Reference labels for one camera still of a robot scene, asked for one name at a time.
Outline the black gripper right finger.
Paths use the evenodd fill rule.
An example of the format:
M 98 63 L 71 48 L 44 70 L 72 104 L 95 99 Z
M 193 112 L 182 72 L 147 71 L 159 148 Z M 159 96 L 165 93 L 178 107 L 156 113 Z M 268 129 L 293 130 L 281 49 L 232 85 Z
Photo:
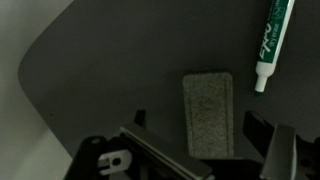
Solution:
M 294 180 L 297 166 L 296 131 L 293 127 L 272 126 L 253 111 L 245 113 L 243 133 L 264 157 L 261 180 Z

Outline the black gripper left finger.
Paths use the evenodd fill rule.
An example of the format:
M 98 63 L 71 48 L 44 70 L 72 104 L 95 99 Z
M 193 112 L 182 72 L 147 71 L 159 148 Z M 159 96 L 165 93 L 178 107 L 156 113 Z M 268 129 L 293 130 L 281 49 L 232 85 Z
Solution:
M 120 127 L 120 139 L 138 161 L 172 180 L 215 180 L 212 168 L 146 129 L 146 111 L 138 110 L 134 120 Z

